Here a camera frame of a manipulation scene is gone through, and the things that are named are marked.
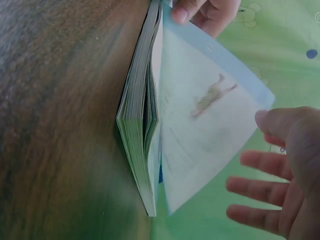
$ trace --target blue dot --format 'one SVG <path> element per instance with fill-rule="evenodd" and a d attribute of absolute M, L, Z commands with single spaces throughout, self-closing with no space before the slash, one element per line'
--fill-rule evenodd
<path fill-rule="evenodd" d="M 306 56 L 308 59 L 314 59 L 318 55 L 318 51 L 315 49 L 310 49 L 306 51 Z"/>

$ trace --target green bedsheet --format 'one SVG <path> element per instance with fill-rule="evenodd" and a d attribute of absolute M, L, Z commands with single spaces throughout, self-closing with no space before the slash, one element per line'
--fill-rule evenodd
<path fill-rule="evenodd" d="M 243 61 L 276 95 L 275 108 L 320 108 L 320 1 L 242 0 L 241 11 L 218 41 Z M 243 149 L 269 151 L 259 131 Z M 280 240 L 279 236 L 227 219 L 229 204 L 272 206 L 229 193 L 230 175 L 275 180 L 240 166 L 237 155 L 227 167 L 174 215 L 167 216 L 163 185 L 152 240 Z"/>

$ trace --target wooden surface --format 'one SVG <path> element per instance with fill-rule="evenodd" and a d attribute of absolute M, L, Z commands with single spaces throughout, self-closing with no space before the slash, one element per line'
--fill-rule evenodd
<path fill-rule="evenodd" d="M 0 0 L 0 239 L 147 240 L 115 116 L 149 0 Z"/>

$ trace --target book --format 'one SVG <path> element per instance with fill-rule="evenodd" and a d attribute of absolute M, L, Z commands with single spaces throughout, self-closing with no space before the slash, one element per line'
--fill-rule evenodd
<path fill-rule="evenodd" d="M 172 214 L 248 141 L 257 110 L 274 94 L 245 64 L 191 22 L 152 0 L 125 81 L 116 122 L 150 217 L 160 167 Z"/>

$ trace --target hand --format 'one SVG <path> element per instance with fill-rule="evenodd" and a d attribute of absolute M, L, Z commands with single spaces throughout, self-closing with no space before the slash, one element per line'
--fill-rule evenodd
<path fill-rule="evenodd" d="M 285 147 L 286 155 L 246 151 L 240 162 L 288 183 L 230 177 L 226 188 L 281 210 L 231 205 L 227 216 L 288 240 L 320 239 L 320 111 L 310 107 L 258 111 L 255 121 L 264 139 Z"/>
<path fill-rule="evenodd" d="M 172 18 L 178 24 L 192 23 L 216 38 L 236 17 L 241 0 L 178 0 Z"/>

